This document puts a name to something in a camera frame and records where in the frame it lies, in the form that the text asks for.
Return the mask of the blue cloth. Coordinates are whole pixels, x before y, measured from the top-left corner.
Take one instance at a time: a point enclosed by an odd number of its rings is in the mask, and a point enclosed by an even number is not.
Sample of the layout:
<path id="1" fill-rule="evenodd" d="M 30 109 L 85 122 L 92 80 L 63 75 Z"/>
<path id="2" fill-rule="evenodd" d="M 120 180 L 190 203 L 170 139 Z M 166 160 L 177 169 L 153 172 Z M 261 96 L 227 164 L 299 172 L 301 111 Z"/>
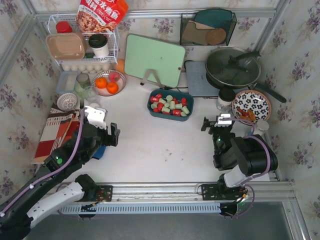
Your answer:
<path id="1" fill-rule="evenodd" d="M 94 155 L 92 156 L 93 159 L 96 159 L 96 160 L 100 160 L 104 154 L 105 154 L 105 151 L 106 151 L 106 146 L 100 146 L 97 151 L 94 153 Z"/>

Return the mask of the clear plastic cup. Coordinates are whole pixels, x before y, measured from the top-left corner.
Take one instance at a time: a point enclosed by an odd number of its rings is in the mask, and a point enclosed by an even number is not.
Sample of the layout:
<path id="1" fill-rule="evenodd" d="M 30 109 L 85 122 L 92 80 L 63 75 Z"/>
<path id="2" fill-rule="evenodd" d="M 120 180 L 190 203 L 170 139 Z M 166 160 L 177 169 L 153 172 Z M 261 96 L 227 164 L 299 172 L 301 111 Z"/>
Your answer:
<path id="1" fill-rule="evenodd" d="M 231 105 L 223 106 L 223 107 L 221 108 L 221 113 L 222 113 L 222 114 L 229 114 L 231 117 L 234 116 Z"/>

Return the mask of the teal plastic storage basket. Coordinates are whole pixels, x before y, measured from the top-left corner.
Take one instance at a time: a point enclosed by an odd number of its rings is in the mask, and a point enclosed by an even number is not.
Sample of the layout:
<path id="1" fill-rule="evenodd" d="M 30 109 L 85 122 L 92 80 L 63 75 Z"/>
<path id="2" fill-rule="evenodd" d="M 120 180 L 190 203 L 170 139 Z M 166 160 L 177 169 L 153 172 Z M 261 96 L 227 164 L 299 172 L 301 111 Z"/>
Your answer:
<path id="1" fill-rule="evenodd" d="M 150 97 L 152 96 L 156 96 L 157 94 L 162 94 L 162 99 L 166 100 L 166 96 L 171 95 L 173 98 L 177 99 L 177 101 L 179 102 L 179 104 L 181 104 L 181 99 L 182 98 L 186 98 L 187 100 L 187 108 L 189 109 L 190 113 L 187 116 L 175 116 L 172 115 L 172 110 L 170 109 L 170 115 L 169 114 L 163 114 L 161 111 L 158 112 L 153 112 L 153 109 L 151 108 L 151 104 L 152 102 L 150 102 Z M 148 101 L 147 101 L 147 109 L 149 110 L 149 113 L 156 118 L 162 118 L 162 119 L 168 119 L 168 120 L 174 120 L 174 121 L 180 121 L 180 122 L 185 122 L 186 120 L 189 119 L 190 115 L 193 112 L 193 107 L 194 107 L 194 98 L 188 94 L 188 93 L 181 93 L 178 91 L 172 91 L 172 90 L 165 90 L 165 89 L 156 89 L 153 90 L 149 97 L 148 97 Z"/>

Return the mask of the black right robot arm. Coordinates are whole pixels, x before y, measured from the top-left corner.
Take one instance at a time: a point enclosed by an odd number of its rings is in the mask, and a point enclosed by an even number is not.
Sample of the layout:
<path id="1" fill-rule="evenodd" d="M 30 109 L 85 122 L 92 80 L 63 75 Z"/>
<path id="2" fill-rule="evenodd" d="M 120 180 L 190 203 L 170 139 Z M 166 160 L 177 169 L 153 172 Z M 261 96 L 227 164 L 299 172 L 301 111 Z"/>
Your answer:
<path id="1" fill-rule="evenodd" d="M 232 132 L 235 122 L 244 122 L 251 126 L 250 134 L 236 137 Z M 228 194 L 241 193 L 245 184 L 262 177 L 278 168 L 278 159 L 273 150 L 260 134 L 254 134 L 257 126 L 251 120 L 231 117 L 222 113 L 216 120 L 203 119 L 201 131 L 209 129 L 214 146 L 213 165 L 223 173 L 217 183 L 201 187 L 203 193 L 211 191 L 214 195 L 225 197 Z"/>

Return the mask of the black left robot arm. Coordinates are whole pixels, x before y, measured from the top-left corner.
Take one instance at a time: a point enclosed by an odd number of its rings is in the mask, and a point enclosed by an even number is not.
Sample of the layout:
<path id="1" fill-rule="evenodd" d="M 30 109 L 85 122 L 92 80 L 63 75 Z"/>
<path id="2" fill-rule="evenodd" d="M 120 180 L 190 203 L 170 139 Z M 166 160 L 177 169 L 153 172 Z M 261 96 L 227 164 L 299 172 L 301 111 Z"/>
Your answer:
<path id="1" fill-rule="evenodd" d="M 120 130 L 117 124 L 106 124 L 107 110 L 84 106 L 80 110 L 80 125 L 61 147 L 53 150 L 36 174 L 11 198 L 0 206 L 0 238 L 22 240 L 39 222 L 70 202 L 91 196 L 95 182 L 86 174 L 80 175 L 66 188 L 53 196 L 45 195 L 91 159 L 100 149 L 118 145 Z"/>

